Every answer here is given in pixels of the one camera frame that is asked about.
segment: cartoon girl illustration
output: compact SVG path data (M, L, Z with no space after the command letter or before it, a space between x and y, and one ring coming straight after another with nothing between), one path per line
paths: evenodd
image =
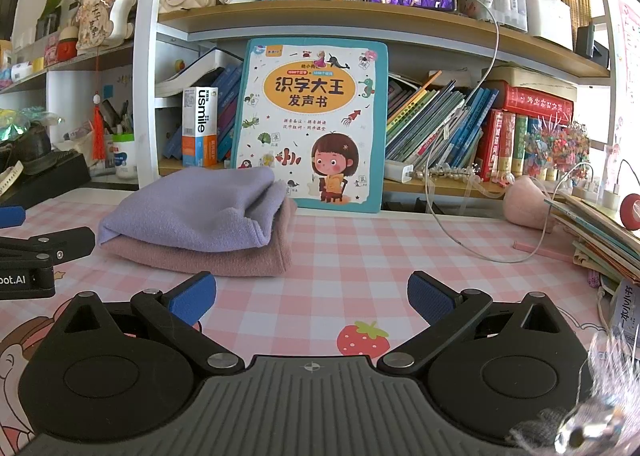
M358 148L346 134L325 134L316 140L311 149L311 165L320 176L320 201L347 203L344 188L348 176L358 169Z
M324 62L324 51L319 52L318 54L318 60L314 60L314 66L316 68L325 68L326 67L326 63Z
M14 456L34 437L18 399L22 372L69 301L49 317L35 317L19 325L0 342L0 456Z

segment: shelf board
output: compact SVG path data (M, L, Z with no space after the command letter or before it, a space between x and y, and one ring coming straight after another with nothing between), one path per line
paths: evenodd
M133 64L133 41L125 42L123 45L111 50L103 51L98 56L98 70L106 71L121 66ZM0 90L0 94L16 92L22 90L45 89L47 86L47 71L94 71L95 52L78 55L65 62L53 64L36 73L30 74L26 78L11 84Z
M174 172L180 171L185 167L182 165L182 160L177 160L175 158L160 158L158 161L158 173L161 176L168 176L169 174L173 174ZM207 169L218 170L225 168L224 163L216 163Z
M212 167L208 167L210 169L223 169L225 166L223 163L217 163ZM182 170L184 167L182 166L182 162L180 160L171 158L162 158L158 162L158 172L161 176L168 176L176 171ZM466 183L462 181L455 181L448 178L439 178L435 180L436 185L436 194L439 196L458 196L464 197L466 191ZM492 193L501 193L504 192L504 189L495 183L484 182L482 183L482 187ZM424 182L418 180L411 180L408 183L399 183L396 181L385 180L382 188L385 192L405 192L411 194L423 194L424 195ZM471 198L485 198L483 195L476 189L472 189L469 197Z
M255 26L335 26L408 32L483 48L495 45L494 25L459 15L372 2L277 0L212 6L162 14L158 22L186 33ZM609 77L609 70L561 46L507 28L500 29L501 52L532 60L578 78Z
M466 182L452 180L450 178L435 178L435 193L439 196L457 196L464 197L466 192ZM500 198L504 197L504 188L500 185L492 182L482 182L482 188L490 193L502 194ZM424 195L424 181L411 180L408 183L400 183L397 181L385 180L382 189L385 192L404 192L409 194L422 194ZM482 192L477 189L471 189L469 192L470 198L486 198Z

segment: white cable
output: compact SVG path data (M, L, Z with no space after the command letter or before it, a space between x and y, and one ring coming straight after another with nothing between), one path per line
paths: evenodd
M471 91L469 96L466 97L465 105L467 105L467 103L469 102L471 97L475 94L475 92L478 90L480 85L486 80L487 76L491 72L491 69L494 67L495 59L496 59L496 57L498 55L498 45L500 43L500 28L498 27L498 23L495 20L494 14L491 13L491 10L481 0L473 0L473 1L481 4L487 10L487 13L491 16L491 19L494 22L494 26L495 26L495 48L494 48L494 57L492 58L491 63L489 64L489 68L486 70L485 74L482 76L482 78L478 82L478 85ZM444 128L441 129L438 132L438 136L433 141L434 143L437 142L437 140L440 138L440 135L442 134L443 131L444 131ZM425 173L424 173L424 194L425 194L426 199L427 199L427 210L434 217L434 219L436 220L436 223L439 225L439 227L442 229L442 231L447 235L447 237L449 237L449 239L451 239L452 241L454 241L455 243L460 245L462 248L464 248L467 251L471 252L475 256L480 257L481 259L485 259L486 261L501 262L501 263L505 263L505 264L513 264L513 263L517 263L517 262L524 262L524 261L527 261L527 259L532 258L538 252L538 250L540 249L540 246L542 245L542 241L545 238L546 226L549 223L549 216L551 215L551 205L549 205L549 210L546 213L545 224L544 224L544 226L542 228L542 235L540 235L540 240L538 241L538 245L536 246L536 248L529 255L526 255L525 257L521 257L521 258L517 258L517 259L494 259L492 257L489 257L487 255L479 253L479 252L475 251L474 249L468 247L467 245L464 245L461 241L459 241L458 239L453 237L449 232L447 232L447 230L442 225L442 222L440 221L440 218L437 216L437 214L435 214L433 212L433 209L431 208L431 201L430 201L430 198L429 198L429 183L430 183L429 167L430 167L430 162L431 162L431 152L432 151L433 151L433 148L430 148L429 152L427 154L427 162L426 162ZM591 167L590 163L580 162L577 165L575 165L570 171L565 172L565 174L562 176L562 178L560 178L560 180L558 182L558 185L556 186L556 189L554 190L554 193L551 196L551 200L552 201L554 201L556 199L556 194L558 193L558 189L561 187L562 183L569 177L569 175L573 171L575 171L575 169L577 169L578 167L583 166L583 165L588 165L589 168L591 169L591 181L593 182L593 167Z

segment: blue gripper pad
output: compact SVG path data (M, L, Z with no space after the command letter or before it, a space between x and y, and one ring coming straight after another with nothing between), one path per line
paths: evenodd
M414 272L406 285L406 296L420 317L433 326L454 310L454 297L460 294L435 280L431 282L430 279L433 278L423 272Z
M193 326L216 301L216 279L201 271L162 295L161 302L178 319Z
M25 218L26 212L22 207L0 207L0 229L19 227Z

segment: toothpaste box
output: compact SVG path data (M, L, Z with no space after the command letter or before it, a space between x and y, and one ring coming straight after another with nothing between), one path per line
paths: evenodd
M188 87L182 93L182 165L216 163L218 88Z

